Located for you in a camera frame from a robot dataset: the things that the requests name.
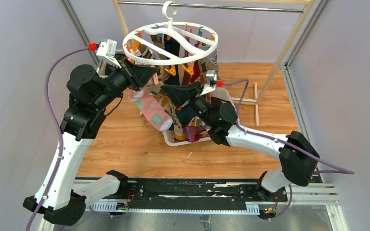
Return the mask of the brown argyle sock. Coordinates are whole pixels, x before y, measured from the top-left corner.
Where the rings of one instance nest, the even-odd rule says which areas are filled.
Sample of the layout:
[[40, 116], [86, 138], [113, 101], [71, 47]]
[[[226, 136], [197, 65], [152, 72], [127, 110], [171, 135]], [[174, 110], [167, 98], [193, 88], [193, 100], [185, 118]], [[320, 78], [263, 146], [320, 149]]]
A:
[[180, 136], [180, 137], [183, 136], [183, 134], [184, 134], [183, 127], [182, 127], [182, 124], [181, 124], [180, 120], [177, 117], [176, 110], [175, 110], [173, 104], [172, 103], [167, 103], [165, 105], [164, 109], [166, 110], [168, 115], [173, 120], [173, 131], [174, 131], [175, 135]]

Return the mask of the pink patterned sock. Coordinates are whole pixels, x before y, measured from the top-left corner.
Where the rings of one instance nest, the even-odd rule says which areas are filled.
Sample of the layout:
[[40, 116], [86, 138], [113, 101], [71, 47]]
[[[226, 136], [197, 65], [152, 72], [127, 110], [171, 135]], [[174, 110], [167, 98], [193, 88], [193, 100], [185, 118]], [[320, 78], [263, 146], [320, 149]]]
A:
[[129, 99], [137, 105], [142, 115], [156, 130], [165, 131], [171, 127], [173, 119], [151, 95], [147, 87], [143, 87], [140, 91], [132, 89], [128, 91]]

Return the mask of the white round clip hanger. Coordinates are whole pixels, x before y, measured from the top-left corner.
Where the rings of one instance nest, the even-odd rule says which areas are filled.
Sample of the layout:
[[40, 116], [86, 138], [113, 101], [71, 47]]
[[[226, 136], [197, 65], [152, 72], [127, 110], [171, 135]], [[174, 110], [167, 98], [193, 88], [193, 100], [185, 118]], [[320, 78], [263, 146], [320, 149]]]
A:
[[[166, 1], [162, 4], [162, 15], [165, 22], [149, 24], [135, 29], [125, 36], [122, 45], [124, 54], [135, 62], [155, 66], [179, 65], [193, 63], [207, 58], [216, 51], [219, 43], [219, 36], [208, 26], [192, 22], [178, 22], [173, 20], [177, 14], [178, 6], [173, 1]], [[161, 37], [162, 43], [174, 42], [186, 55], [179, 55], [167, 48], [155, 45], [153, 42], [142, 38], [142, 35]], [[150, 59], [135, 54], [135, 46], [143, 45], [157, 54], [163, 55], [164, 59]]]

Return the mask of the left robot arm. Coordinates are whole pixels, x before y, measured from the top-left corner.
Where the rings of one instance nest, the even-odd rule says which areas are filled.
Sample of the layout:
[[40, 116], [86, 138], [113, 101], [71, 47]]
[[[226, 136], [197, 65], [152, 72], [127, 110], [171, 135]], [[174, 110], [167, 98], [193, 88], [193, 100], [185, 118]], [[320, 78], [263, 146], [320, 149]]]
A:
[[127, 176], [115, 170], [85, 186], [73, 187], [83, 157], [107, 117], [107, 106], [121, 98], [126, 89], [141, 90], [157, 72], [155, 67], [127, 60], [119, 64], [106, 77], [100, 77], [89, 64], [79, 65], [70, 73], [66, 84], [69, 107], [63, 120], [56, 122], [59, 142], [55, 156], [40, 189], [23, 202], [24, 208], [42, 214], [51, 224], [72, 226], [97, 201], [128, 194]]

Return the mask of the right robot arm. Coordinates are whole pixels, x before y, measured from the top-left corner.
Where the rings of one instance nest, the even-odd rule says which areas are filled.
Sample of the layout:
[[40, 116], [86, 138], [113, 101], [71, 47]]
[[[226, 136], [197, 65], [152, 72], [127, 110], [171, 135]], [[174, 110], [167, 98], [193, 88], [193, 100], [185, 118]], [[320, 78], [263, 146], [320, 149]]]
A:
[[290, 184], [308, 186], [319, 154], [302, 133], [271, 134], [244, 128], [239, 124], [233, 103], [209, 103], [203, 97], [204, 88], [198, 81], [183, 86], [162, 86], [177, 110], [189, 109], [208, 126], [214, 143], [251, 149], [280, 161], [279, 167], [264, 172], [256, 184], [256, 194], [261, 200], [269, 200], [276, 191]]

